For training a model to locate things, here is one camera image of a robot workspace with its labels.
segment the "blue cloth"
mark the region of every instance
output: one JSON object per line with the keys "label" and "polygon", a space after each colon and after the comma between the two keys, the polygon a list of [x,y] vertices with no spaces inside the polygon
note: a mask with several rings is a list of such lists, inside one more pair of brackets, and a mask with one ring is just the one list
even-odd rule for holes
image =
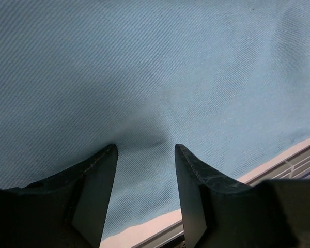
{"label": "blue cloth", "polygon": [[115,143],[104,238],[179,208],[174,144],[239,177],[310,137],[310,0],[0,0],[0,188]]}

